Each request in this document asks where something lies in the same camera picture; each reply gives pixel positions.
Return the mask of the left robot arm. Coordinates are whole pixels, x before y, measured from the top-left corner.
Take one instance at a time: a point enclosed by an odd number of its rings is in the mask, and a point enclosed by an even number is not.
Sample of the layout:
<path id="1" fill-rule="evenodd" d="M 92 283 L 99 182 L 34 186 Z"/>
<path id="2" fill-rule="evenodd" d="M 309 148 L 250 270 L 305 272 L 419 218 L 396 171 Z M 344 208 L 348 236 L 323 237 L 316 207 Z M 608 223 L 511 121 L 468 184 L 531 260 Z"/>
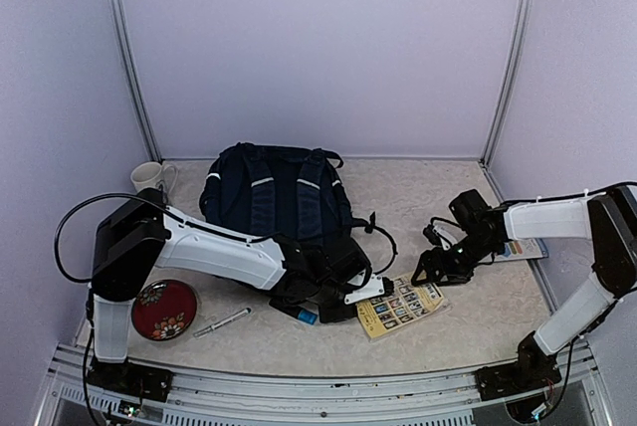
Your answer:
<path id="1" fill-rule="evenodd" d="M 129 361 L 135 298 L 153 269 L 198 272 L 265 293 L 274 309 L 323 323 L 355 317 L 357 303 L 382 295 L 382 279 L 351 238 L 323 248 L 281 234 L 256 237 L 200 222 L 162 201 L 156 189 L 124 195 L 96 231 L 93 348 L 85 382 L 124 395 L 165 401 L 173 374 Z"/>

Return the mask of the yellow picture grid booklet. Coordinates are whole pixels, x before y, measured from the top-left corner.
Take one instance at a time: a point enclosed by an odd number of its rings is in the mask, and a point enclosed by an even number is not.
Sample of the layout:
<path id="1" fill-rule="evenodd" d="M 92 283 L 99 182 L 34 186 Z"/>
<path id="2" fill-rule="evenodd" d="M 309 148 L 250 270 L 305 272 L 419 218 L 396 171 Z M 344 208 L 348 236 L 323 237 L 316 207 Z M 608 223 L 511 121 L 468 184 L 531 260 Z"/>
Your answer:
<path id="1" fill-rule="evenodd" d="M 357 318 L 370 340 L 378 340 L 446 310 L 450 303 L 435 285 L 414 287 L 408 276 L 393 280 L 394 291 L 356 304 Z"/>

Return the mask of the navy blue student backpack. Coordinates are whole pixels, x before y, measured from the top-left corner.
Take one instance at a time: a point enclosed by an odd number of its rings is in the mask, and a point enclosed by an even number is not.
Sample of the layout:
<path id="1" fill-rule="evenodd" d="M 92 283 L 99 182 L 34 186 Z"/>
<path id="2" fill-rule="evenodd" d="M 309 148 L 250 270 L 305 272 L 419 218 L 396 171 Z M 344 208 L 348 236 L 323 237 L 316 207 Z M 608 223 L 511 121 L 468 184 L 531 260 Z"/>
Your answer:
<path id="1" fill-rule="evenodd" d="M 273 241 L 282 270 L 266 293 L 295 304 L 338 303 L 368 285 L 370 261 L 352 238 L 357 219 L 337 173 L 340 156 L 321 148 L 238 143 L 210 166 L 199 198 L 207 223 Z"/>

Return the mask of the colourful comic booklet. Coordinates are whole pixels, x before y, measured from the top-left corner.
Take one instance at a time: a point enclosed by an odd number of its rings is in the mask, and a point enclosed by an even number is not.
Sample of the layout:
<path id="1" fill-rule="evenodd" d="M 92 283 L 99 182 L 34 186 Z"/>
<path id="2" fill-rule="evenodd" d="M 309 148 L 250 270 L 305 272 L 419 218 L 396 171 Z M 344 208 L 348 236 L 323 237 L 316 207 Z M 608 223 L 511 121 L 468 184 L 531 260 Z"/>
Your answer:
<path id="1" fill-rule="evenodd" d="M 548 257 L 548 251 L 542 239 L 519 239 L 505 244 L 505 251 L 495 257 L 496 262 L 537 260 Z"/>

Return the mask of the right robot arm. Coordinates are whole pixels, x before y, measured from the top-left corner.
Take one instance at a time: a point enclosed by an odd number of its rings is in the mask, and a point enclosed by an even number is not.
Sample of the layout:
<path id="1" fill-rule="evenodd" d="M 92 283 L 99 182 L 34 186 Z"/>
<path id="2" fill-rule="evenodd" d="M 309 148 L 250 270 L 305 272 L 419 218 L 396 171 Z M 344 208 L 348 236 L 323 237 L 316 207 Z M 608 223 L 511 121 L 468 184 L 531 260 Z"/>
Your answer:
<path id="1" fill-rule="evenodd" d="M 541 239 L 547 261 L 570 259 L 588 272 L 551 316 L 518 345 L 512 362 L 475 373 L 482 400 L 494 400 L 558 384 L 557 355 L 583 334 L 595 330 L 636 289 L 636 184 L 623 181 L 596 190 L 490 206 L 476 189 L 449 204 L 465 236 L 449 247 L 423 252 L 411 278 L 414 286 L 468 283 L 479 264 L 503 253 L 507 243 Z M 587 254 L 562 254 L 556 247 L 586 246 Z"/>

